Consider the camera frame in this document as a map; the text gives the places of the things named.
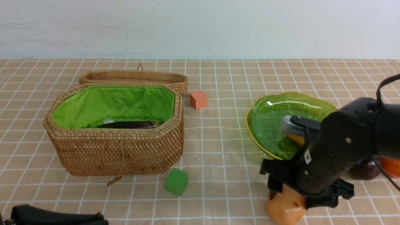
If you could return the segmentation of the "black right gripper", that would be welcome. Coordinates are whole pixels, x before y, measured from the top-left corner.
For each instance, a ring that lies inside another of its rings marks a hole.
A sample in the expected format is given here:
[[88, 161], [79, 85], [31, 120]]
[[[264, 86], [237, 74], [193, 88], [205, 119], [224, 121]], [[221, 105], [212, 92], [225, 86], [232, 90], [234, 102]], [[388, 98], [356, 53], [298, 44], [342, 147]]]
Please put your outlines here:
[[274, 197], [283, 193], [284, 185], [305, 197], [305, 208], [335, 208], [338, 199], [349, 200], [354, 197], [354, 185], [341, 178], [330, 184], [311, 178], [310, 174], [298, 176], [294, 171], [293, 160], [263, 159], [260, 164], [261, 175], [269, 174], [268, 189]]

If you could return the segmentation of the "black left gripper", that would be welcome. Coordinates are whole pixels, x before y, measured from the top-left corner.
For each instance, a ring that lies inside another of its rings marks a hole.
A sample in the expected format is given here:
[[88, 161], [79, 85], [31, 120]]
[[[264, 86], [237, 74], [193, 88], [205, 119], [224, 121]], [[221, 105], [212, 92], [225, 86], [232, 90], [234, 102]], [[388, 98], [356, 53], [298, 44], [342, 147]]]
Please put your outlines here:
[[29, 204], [12, 208], [9, 219], [0, 217], [1, 225], [108, 225], [101, 212], [96, 214], [71, 214], [44, 210]]

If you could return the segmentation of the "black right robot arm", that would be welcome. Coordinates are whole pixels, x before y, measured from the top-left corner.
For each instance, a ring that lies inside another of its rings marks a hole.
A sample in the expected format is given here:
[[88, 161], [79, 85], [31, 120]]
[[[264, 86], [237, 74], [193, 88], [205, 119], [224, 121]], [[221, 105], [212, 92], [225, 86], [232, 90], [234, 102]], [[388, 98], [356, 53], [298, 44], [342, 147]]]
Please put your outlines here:
[[285, 120], [304, 128], [305, 143], [290, 160], [261, 162], [273, 195], [284, 185], [304, 196], [305, 208], [338, 205], [354, 197], [354, 185], [341, 176], [364, 158], [379, 155], [399, 160], [399, 104], [358, 98], [329, 114], [322, 122], [299, 116]]

